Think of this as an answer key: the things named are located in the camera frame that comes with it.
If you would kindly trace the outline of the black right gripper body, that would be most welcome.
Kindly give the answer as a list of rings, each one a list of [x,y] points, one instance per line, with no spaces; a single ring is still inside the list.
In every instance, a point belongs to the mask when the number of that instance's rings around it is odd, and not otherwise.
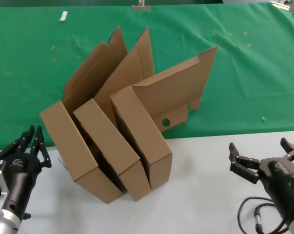
[[[257,173],[266,193],[289,226],[294,221],[294,163],[279,157],[263,159]]]

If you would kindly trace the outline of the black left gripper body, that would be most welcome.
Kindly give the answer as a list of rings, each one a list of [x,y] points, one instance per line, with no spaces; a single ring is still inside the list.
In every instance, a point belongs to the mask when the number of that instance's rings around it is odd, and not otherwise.
[[[14,214],[25,213],[31,192],[41,172],[40,160],[36,154],[16,153],[8,156],[7,162],[10,179],[8,197],[4,209]]]

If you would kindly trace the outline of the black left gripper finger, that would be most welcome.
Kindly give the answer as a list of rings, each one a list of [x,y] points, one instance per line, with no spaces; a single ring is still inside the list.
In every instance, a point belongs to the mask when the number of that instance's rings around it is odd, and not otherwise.
[[[41,154],[43,156],[43,162],[40,162],[40,166],[42,168],[51,168],[51,159],[44,144],[44,136],[42,133],[42,127],[40,125],[37,127],[37,130],[35,131],[34,141],[31,148],[31,155],[38,158],[39,151],[41,151]]]
[[[6,157],[11,156],[15,153],[24,153],[27,149],[27,146],[32,141],[34,132],[34,125],[31,125],[28,131],[21,134],[20,138],[13,141],[10,145],[8,145],[4,150],[0,152],[0,160],[4,160]]]

